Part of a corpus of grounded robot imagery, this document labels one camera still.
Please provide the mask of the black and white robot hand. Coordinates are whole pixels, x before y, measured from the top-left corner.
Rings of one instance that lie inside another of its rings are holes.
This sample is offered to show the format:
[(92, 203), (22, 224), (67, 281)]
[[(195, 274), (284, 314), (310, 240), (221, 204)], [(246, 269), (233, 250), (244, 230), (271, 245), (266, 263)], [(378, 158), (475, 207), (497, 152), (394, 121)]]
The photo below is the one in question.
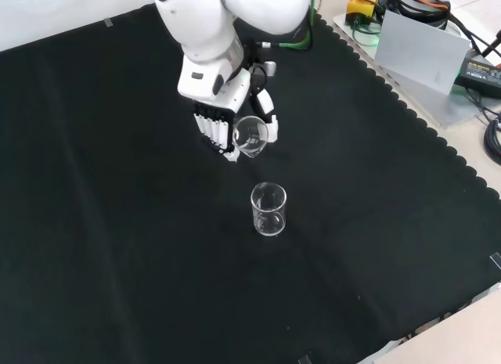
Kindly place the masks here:
[(276, 62), (256, 60), (253, 53), (229, 80), (223, 78), (231, 63), (222, 59), (196, 64), (183, 57), (178, 92), (193, 101), (193, 116), (202, 140), (226, 160), (241, 154), (255, 158), (279, 138), (274, 102), (266, 89), (276, 74)]

